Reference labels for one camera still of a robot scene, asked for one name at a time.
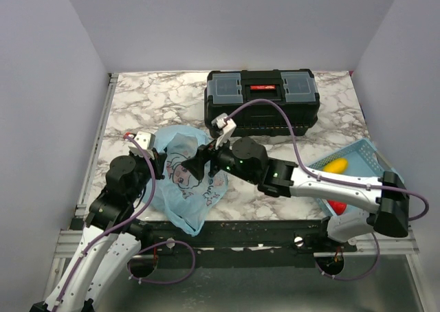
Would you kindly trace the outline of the light blue plastic bag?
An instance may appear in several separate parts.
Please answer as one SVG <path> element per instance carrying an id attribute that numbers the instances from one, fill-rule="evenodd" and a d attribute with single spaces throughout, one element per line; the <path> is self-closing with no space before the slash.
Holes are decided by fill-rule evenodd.
<path id="1" fill-rule="evenodd" d="M 166 126 L 155 133 L 155 149 L 166 153 L 164 178 L 156 181 L 151 205 L 186 234 L 200 233 L 208 212 L 228 190 L 228 176 L 218 172 L 211 177 L 210 164 L 204 167 L 203 178 L 196 179 L 183 162 L 194 157 L 197 148 L 210 142 L 203 131 L 184 125 Z"/>

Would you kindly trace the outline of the yellow fake lemon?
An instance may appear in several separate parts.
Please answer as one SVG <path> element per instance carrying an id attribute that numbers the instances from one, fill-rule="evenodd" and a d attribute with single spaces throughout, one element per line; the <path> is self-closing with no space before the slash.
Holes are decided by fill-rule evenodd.
<path id="1" fill-rule="evenodd" d="M 330 161 L 328 164 L 324 166 L 322 170 L 324 172 L 333 173 L 333 174 L 343 174 L 347 170 L 348 166 L 349 166 L 348 160 L 341 157 L 333 161 Z"/>

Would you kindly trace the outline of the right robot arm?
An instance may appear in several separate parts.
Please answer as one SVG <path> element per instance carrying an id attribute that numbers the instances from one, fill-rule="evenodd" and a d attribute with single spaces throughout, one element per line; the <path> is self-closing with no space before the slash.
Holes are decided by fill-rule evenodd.
<path id="1" fill-rule="evenodd" d="M 269 157 L 266 148 L 249 137 L 222 146 L 215 141 L 201 145 L 182 166 L 198 180 L 225 171 L 271 197 L 311 197 L 352 205 L 355 211 L 331 216 L 316 234 L 317 245 L 326 252 L 363 234 L 408 235 L 409 194 L 391 171 L 381 177 L 351 177 L 301 168 L 292 161 Z"/>

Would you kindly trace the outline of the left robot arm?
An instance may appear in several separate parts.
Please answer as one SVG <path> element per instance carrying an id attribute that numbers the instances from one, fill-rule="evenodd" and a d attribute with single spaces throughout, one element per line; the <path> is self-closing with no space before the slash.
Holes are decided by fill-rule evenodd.
<path id="1" fill-rule="evenodd" d="M 134 220 L 134 203 L 148 184 L 163 179 L 166 153 L 156 150 L 113 159 L 106 184 L 89 206 L 74 256 L 49 296 L 32 311 L 95 311 L 118 274 L 136 253 L 152 247 L 151 228 Z"/>

